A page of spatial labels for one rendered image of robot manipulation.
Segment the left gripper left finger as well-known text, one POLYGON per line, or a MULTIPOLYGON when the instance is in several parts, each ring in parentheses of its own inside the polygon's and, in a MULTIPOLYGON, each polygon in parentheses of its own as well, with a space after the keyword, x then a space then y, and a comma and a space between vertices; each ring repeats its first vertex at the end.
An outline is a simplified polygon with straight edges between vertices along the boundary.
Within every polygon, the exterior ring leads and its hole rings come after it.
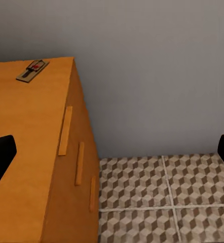
POLYGON ((0 180, 17 154, 16 143, 12 135, 0 137, 0 180))

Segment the mousetrap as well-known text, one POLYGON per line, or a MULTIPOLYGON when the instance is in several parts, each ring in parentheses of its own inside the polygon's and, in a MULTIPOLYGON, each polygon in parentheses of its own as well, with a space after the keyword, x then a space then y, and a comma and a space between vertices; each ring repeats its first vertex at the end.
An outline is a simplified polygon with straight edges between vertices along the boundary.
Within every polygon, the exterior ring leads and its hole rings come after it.
POLYGON ((42 72, 50 63, 48 61, 36 59, 15 79, 21 82, 30 83, 40 72, 42 72))

